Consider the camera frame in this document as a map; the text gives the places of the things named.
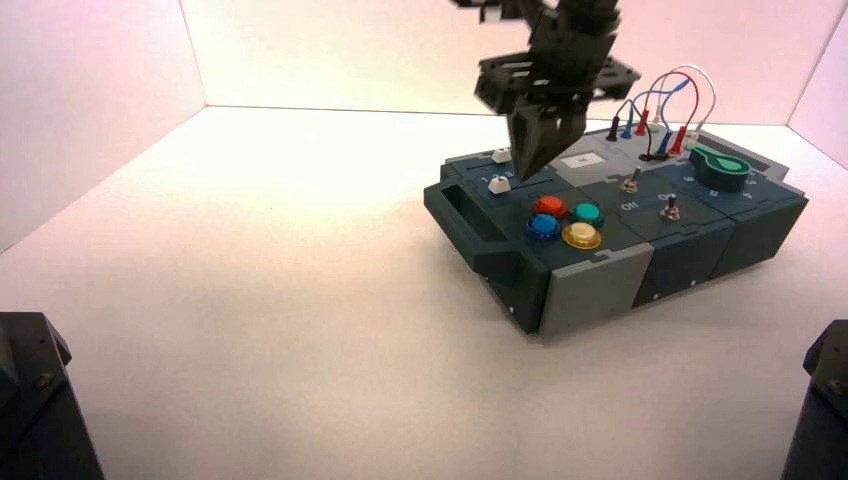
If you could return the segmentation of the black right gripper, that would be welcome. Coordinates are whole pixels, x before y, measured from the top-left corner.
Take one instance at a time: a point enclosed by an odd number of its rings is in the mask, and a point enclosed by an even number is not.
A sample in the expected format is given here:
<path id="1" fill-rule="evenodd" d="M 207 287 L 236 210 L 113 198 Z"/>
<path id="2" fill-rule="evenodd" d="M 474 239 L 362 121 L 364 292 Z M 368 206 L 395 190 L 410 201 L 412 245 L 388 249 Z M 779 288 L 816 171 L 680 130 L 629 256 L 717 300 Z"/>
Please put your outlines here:
<path id="1" fill-rule="evenodd" d="M 479 21 L 494 12 L 526 24 L 527 50 L 481 60 L 475 95 L 509 114 L 515 173 L 527 181 L 582 137 L 590 102 L 624 99 L 641 74 L 611 56 L 617 7 L 481 7 Z"/>

